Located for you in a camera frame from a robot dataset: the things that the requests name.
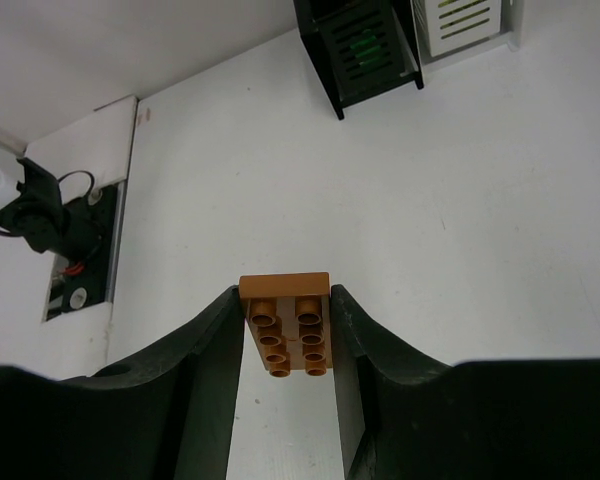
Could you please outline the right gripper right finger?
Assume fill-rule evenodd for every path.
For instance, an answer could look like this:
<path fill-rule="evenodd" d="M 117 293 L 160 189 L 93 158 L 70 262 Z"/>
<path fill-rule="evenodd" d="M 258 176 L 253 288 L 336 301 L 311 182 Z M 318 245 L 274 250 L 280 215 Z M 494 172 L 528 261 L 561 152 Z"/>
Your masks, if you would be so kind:
<path fill-rule="evenodd" d="M 600 359 L 446 365 L 341 285 L 330 320 L 348 479 L 600 479 Z"/>

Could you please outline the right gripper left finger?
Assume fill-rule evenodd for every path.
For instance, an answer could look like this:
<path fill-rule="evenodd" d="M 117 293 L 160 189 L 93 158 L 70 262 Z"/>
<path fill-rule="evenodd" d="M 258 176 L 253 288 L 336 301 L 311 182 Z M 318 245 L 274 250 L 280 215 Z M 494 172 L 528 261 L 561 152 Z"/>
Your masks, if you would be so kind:
<path fill-rule="evenodd" d="M 243 355 L 230 287 L 180 328 L 90 376 L 0 366 L 0 479 L 222 479 Z"/>

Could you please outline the thin orange lego plate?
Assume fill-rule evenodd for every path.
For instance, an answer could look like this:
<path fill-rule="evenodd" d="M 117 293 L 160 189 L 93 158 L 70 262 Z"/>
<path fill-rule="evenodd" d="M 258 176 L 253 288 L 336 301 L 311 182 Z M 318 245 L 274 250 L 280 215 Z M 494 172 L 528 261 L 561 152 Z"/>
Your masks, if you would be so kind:
<path fill-rule="evenodd" d="M 303 371 L 319 377 L 332 368 L 327 272 L 245 275 L 238 291 L 245 320 L 271 376 L 286 378 Z"/>

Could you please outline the dark green lego brick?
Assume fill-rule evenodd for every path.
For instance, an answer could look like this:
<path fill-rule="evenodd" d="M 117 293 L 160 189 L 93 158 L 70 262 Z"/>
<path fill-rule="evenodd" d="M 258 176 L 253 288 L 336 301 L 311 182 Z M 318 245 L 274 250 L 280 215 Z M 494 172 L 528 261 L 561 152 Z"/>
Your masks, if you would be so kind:
<path fill-rule="evenodd" d="M 371 29 L 361 32 L 356 42 L 350 44 L 350 57 L 347 59 L 346 72 L 367 68 L 384 56 L 384 33 L 375 33 Z"/>

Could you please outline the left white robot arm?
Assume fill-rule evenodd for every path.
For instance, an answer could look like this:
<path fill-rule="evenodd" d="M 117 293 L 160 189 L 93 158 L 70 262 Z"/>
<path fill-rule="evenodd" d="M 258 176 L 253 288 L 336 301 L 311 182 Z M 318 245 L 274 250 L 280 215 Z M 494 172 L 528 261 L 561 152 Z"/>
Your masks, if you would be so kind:
<path fill-rule="evenodd" d="M 86 191 L 70 201 L 61 183 L 73 175 L 89 179 Z M 37 253 L 86 261 L 104 248 L 106 227 L 90 210 L 95 176 L 75 170 L 60 177 L 27 157 L 0 148 L 0 237 L 21 238 Z"/>

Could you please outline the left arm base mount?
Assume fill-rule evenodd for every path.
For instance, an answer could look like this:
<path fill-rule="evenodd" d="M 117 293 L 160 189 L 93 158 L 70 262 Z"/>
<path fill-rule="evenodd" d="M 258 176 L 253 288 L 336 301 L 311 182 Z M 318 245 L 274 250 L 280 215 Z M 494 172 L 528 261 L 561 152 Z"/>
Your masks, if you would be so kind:
<path fill-rule="evenodd" d="M 93 188 L 65 204 L 70 228 L 56 255 L 44 319 L 77 312 L 112 298 L 122 182 Z"/>

